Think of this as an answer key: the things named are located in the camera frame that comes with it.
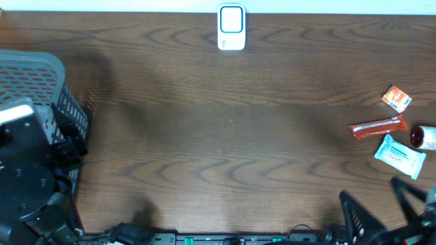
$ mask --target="white device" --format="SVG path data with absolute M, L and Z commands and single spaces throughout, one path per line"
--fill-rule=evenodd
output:
M 242 50 L 245 47 L 245 8 L 223 4 L 218 9 L 218 48 Z

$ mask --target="wet wipe package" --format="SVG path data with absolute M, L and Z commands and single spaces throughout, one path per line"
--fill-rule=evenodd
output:
M 420 173 L 425 156 L 425 153 L 417 152 L 396 142 L 388 134 L 374 155 L 376 159 L 382 160 L 404 174 L 410 175 L 414 180 Z

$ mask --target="wood grain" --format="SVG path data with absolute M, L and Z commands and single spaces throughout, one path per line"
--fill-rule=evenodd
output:
M 88 232 L 135 222 L 180 232 L 286 232 L 341 223 L 347 189 L 404 224 L 376 161 L 382 136 L 348 125 L 436 125 L 436 17 L 249 14 L 247 45 L 218 50 L 216 15 L 6 12 L 0 48 L 57 55 L 92 111 L 78 208 Z M 408 145 L 409 132 L 392 136 Z M 414 183 L 436 183 L 427 152 Z

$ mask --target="small orange box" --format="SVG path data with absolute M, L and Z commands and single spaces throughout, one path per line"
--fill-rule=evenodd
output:
M 411 97 L 396 86 L 392 86 L 389 88 L 388 92 L 383 95 L 381 100 L 394 108 L 398 113 L 401 113 L 406 110 L 406 107 L 410 104 Z

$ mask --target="gray plastic basket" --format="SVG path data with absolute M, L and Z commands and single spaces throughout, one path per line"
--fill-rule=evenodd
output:
M 35 104 L 50 144 L 64 140 L 53 118 L 52 102 L 77 124 L 86 140 L 88 118 L 65 85 L 62 62 L 45 52 L 0 50 L 0 105 L 25 97 Z

